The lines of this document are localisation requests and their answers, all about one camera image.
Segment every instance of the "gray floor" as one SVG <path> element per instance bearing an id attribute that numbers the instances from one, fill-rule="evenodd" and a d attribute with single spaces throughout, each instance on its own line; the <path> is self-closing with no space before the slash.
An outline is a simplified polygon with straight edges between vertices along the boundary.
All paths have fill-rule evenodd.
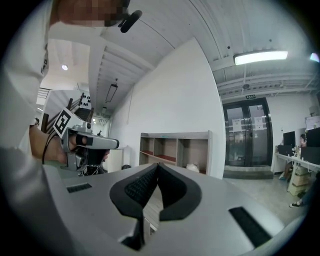
<path id="1" fill-rule="evenodd" d="M 303 207 L 289 207 L 289 204 L 298 201 L 299 198 L 287 192 L 288 184 L 286 181 L 279 180 L 279 175 L 276 175 L 273 179 L 224 178 L 223 180 L 253 197 L 277 215 L 285 225 L 306 212 L 306 208 Z"/>

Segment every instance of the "wooden shelf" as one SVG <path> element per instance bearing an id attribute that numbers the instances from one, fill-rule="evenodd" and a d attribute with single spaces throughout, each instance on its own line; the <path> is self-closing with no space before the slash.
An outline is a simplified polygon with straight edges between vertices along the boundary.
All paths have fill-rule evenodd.
<path id="1" fill-rule="evenodd" d="M 158 159 L 159 162 L 166 162 L 168 164 L 176 165 L 176 158 L 175 157 L 171 157 L 171 156 L 167 156 L 167 155 L 152 155 L 152 154 L 146 153 L 146 150 L 140 151 L 140 153 L 145 154 L 149 157 Z"/>
<path id="2" fill-rule="evenodd" d="M 154 153 L 152 151 L 149 151 L 149 150 L 142 150 L 141 153 L 145 153 L 145 154 L 150 155 L 150 156 L 154 155 Z"/>

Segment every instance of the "doorway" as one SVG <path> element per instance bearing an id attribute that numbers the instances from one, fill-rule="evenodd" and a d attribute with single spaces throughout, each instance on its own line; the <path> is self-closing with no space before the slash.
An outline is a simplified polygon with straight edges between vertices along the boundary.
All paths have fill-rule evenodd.
<path id="1" fill-rule="evenodd" d="M 225 165 L 271 166 L 272 123 L 266 98 L 223 105 L 225 120 Z"/>

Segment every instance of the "black vent slot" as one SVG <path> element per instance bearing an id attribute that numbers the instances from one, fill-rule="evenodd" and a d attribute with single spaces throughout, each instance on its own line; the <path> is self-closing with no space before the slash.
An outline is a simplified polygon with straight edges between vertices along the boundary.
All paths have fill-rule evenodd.
<path id="1" fill-rule="evenodd" d="M 90 188 L 92 188 L 92 186 L 89 183 L 83 183 L 83 184 L 79 184 L 79 185 L 66 187 L 66 189 L 68 190 L 69 193 L 74 193 L 74 192 L 78 192 L 78 191 L 86 190 L 86 189 L 90 189 Z"/>
<path id="2" fill-rule="evenodd" d="M 254 247 L 259 247 L 271 239 L 271 236 L 243 207 L 232 208 L 229 212 L 242 228 Z"/>

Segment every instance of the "white desk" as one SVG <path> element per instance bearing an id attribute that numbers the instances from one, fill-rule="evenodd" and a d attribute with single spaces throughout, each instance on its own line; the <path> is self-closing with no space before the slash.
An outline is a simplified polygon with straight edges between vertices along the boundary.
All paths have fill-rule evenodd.
<path id="1" fill-rule="evenodd" d="M 273 165 L 273 173 L 275 172 L 283 172 L 285 170 L 284 168 L 284 160 L 285 161 L 292 161 L 292 166 L 293 166 L 293 171 L 292 171 L 292 175 L 291 175 L 291 179 L 289 182 L 289 186 L 287 191 L 289 192 L 293 186 L 293 180 L 294 180 L 294 176 L 296 174 L 296 170 L 298 168 L 298 166 L 302 166 L 304 168 L 309 169 L 309 171 L 313 171 L 313 172 L 318 172 L 320 171 L 320 165 L 311 163 L 311 162 L 307 162 L 304 160 L 301 160 L 299 157 L 295 157 L 295 156 L 287 156 L 287 155 L 283 155 L 283 154 L 279 154 L 279 153 L 274 153 L 274 165 Z"/>

